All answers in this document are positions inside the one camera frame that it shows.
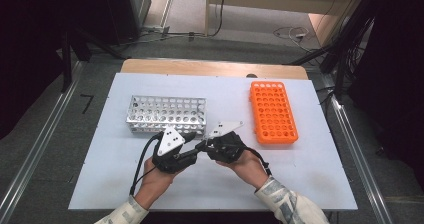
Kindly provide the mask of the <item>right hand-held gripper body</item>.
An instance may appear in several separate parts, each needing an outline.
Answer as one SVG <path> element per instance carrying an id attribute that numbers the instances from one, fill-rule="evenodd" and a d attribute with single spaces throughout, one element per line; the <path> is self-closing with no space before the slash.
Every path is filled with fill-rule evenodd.
<path id="1" fill-rule="evenodd" d="M 207 136 L 205 152 L 211 160 L 230 164 L 237 161 L 246 145 L 235 133 L 243 121 L 219 121 Z"/>

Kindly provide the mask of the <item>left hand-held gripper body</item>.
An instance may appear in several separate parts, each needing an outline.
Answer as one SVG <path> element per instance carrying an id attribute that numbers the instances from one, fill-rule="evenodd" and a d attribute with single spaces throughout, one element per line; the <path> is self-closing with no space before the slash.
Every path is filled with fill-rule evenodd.
<path id="1" fill-rule="evenodd" d="M 196 163 L 196 160 L 178 160 L 183 147 L 183 134 L 173 127 L 167 127 L 160 142 L 154 148 L 153 164 L 161 172 L 175 174 Z"/>

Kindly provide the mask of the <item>metal test tube rack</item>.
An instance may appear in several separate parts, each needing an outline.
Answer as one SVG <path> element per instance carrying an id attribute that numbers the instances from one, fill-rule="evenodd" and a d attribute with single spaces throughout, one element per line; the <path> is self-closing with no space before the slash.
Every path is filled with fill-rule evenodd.
<path id="1" fill-rule="evenodd" d="M 133 133 L 157 133 L 173 127 L 203 136 L 207 126 L 205 98 L 133 95 L 126 123 Z"/>

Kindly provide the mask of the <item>orange test tube rack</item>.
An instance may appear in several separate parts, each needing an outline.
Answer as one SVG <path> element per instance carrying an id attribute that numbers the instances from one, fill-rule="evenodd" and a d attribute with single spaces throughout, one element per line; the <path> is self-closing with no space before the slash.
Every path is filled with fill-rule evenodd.
<path id="1" fill-rule="evenodd" d="M 250 85 L 254 132 L 260 144 L 293 144 L 297 128 L 285 85 L 277 81 L 253 81 Z"/>

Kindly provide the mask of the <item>person's left hand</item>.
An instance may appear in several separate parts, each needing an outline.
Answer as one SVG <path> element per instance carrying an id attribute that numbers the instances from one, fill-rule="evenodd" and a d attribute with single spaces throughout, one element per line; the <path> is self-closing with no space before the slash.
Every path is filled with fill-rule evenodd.
<path id="1" fill-rule="evenodd" d="M 152 158 L 144 162 L 144 171 L 145 176 L 142 178 L 140 189 L 134 199 L 141 207 L 148 210 L 166 192 L 176 175 L 163 173 L 156 169 Z"/>

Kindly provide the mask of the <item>person's right hand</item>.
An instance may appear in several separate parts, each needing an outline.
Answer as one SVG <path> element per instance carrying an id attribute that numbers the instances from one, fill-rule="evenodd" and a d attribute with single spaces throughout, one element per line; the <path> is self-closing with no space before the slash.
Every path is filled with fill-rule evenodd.
<path id="1" fill-rule="evenodd" d="M 233 163 L 217 161 L 218 165 L 227 167 L 255 189 L 260 189 L 268 179 L 260 159 L 252 152 L 244 150 L 239 159 Z"/>

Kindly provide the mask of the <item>white table board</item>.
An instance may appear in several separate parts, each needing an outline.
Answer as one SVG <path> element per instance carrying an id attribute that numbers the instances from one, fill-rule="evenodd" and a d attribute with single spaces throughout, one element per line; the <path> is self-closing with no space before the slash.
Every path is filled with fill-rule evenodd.
<path id="1" fill-rule="evenodd" d="M 115 209 L 127 200 L 138 160 L 152 134 L 132 134 L 126 124 L 132 95 L 204 97 L 207 133 L 219 121 L 243 121 L 235 130 L 269 162 L 273 177 L 324 210 L 356 210 L 357 204 L 310 80 L 283 82 L 299 138 L 265 146 L 254 134 L 249 89 L 254 78 L 160 74 L 115 75 L 69 203 L 70 210 Z M 199 153 L 152 206 L 152 211 L 268 210 L 253 187 Z"/>

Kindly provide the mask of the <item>wooden table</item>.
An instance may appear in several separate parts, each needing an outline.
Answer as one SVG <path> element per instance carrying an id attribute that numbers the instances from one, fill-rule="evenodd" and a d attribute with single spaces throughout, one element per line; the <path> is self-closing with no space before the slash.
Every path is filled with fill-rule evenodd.
<path id="1" fill-rule="evenodd" d="M 128 59 L 123 62 L 121 72 L 226 77 L 254 75 L 257 78 L 268 79 L 308 79 L 306 70 L 301 66 L 204 60 Z"/>

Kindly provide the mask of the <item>black stand leg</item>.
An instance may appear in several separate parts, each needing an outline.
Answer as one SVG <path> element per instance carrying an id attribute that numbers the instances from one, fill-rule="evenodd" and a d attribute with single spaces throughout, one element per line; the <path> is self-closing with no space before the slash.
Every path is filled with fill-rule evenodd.
<path id="1" fill-rule="evenodd" d="M 63 62 L 63 86 L 62 93 L 65 93 L 72 83 L 72 69 L 71 69 L 71 51 L 70 43 L 68 40 L 68 32 L 62 33 L 62 62 Z"/>

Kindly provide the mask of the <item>black cabinet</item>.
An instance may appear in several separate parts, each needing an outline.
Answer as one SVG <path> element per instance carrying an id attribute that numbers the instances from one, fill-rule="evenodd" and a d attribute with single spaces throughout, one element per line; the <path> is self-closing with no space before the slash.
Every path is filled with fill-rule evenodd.
<path id="1" fill-rule="evenodd" d="M 151 0 L 72 0 L 79 27 L 103 43 L 118 45 L 138 39 Z"/>

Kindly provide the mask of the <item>aluminium floor rail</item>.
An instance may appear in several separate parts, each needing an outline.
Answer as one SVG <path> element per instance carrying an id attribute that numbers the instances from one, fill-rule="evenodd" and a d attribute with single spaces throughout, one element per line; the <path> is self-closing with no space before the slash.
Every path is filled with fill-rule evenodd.
<path id="1" fill-rule="evenodd" d="M 43 156 L 46 147 L 49 144 L 51 136 L 53 135 L 66 107 L 68 106 L 68 103 L 80 81 L 81 74 L 85 66 L 86 62 L 83 61 L 77 61 L 74 65 L 71 72 L 73 80 L 69 84 L 69 87 L 57 98 L 52 111 L 34 141 L 27 157 L 6 189 L 5 196 L 1 199 L 0 203 L 0 224 L 8 224 L 41 157 Z"/>
<path id="2" fill-rule="evenodd" d="M 372 207 L 378 224 L 394 224 L 391 214 L 387 208 L 383 195 L 372 174 L 370 166 L 363 154 L 355 132 L 350 124 L 348 115 L 343 105 L 335 97 L 331 98 L 331 105 L 334 109 L 338 123 L 341 127 L 347 146 L 355 163 L 359 177 L 365 189 L 368 201 Z"/>

